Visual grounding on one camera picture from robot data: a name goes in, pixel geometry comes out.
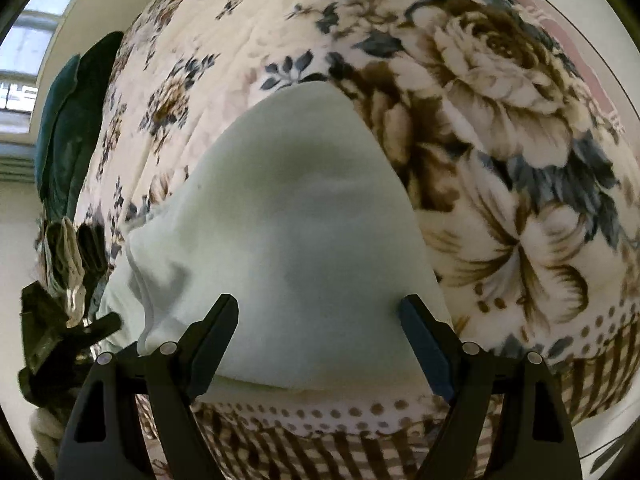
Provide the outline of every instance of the bed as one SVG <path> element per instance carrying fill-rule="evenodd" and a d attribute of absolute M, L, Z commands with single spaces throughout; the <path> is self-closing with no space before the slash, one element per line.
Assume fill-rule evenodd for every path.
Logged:
<path fill-rule="evenodd" d="M 640 120 L 545 0 L 153 0 L 118 52 L 76 224 L 105 226 L 114 269 L 127 225 L 230 124 L 310 81 L 351 99 L 402 181 L 460 338 L 541 353 L 573 424 L 623 399 L 640 356 Z M 340 424 L 288 406 L 193 411 L 228 478 L 400 479 L 447 411 L 414 397 L 342 406 Z M 470 478 L 499 412 L 495 399 Z"/>

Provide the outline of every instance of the white wall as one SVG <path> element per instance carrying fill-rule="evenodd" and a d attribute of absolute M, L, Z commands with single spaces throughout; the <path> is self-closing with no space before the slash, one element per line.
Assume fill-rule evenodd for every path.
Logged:
<path fill-rule="evenodd" d="M 40 129 L 42 108 L 51 83 L 75 54 L 84 54 L 114 30 L 126 31 L 151 0 L 75 0 L 53 37 L 38 75 L 36 99 L 29 134 L 16 136 L 15 142 L 35 143 Z"/>
<path fill-rule="evenodd" d="M 0 404 L 29 461 L 36 444 L 28 425 L 34 407 L 22 398 L 17 383 L 24 368 L 20 292 L 35 280 L 33 242 L 39 212 L 32 185 L 0 182 Z"/>

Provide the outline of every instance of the teal pillow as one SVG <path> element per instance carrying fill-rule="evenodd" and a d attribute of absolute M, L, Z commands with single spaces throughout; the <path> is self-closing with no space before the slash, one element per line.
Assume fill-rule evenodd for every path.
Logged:
<path fill-rule="evenodd" d="M 47 219 L 51 221 L 75 215 L 78 195 L 100 134 L 102 105 L 122 38 L 122 32 L 112 32 L 82 56 L 76 86 L 54 119 L 43 165 L 41 194 Z"/>
<path fill-rule="evenodd" d="M 40 120 L 40 131 L 36 140 L 36 149 L 34 154 L 35 181 L 38 188 L 38 195 L 44 200 L 45 190 L 49 183 L 46 179 L 45 167 L 47 165 L 47 155 L 49 153 L 49 145 L 53 129 L 58 118 L 62 106 L 66 98 L 76 89 L 78 83 L 77 74 L 80 64 L 80 55 L 73 56 L 56 76 L 51 84 L 47 100 L 42 110 L 42 118 Z"/>

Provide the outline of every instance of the white towel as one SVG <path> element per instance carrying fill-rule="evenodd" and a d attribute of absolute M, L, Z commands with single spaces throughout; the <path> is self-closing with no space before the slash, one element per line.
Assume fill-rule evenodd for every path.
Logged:
<path fill-rule="evenodd" d="M 178 341 L 220 294 L 240 319 L 218 373 L 302 390 L 424 384 L 396 316 L 450 317 L 406 192 L 341 92 L 308 83 L 234 122 L 127 235 L 98 316 L 138 351 Z"/>

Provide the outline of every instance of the checkered pattern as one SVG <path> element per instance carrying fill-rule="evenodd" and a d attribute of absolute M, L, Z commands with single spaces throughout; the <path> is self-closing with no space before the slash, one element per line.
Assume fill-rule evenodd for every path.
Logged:
<path fill-rule="evenodd" d="M 620 329 L 606 350 L 592 360 L 574 360 L 556 375 L 572 423 L 622 400 L 640 360 L 637 321 Z M 148 440 L 158 439 L 148 399 L 138 411 Z M 499 397 L 484 421 L 469 478 L 482 476 L 491 455 L 502 407 Z M 194 408 L 200 431 L 220 469 L 230 480 L 405 480 L 415 477 L 440 426 L 418 422 L 393 434 L 321 433 L 309 437 L 283 427 L 249 430 L 234 413 L 212 404 Z"/>

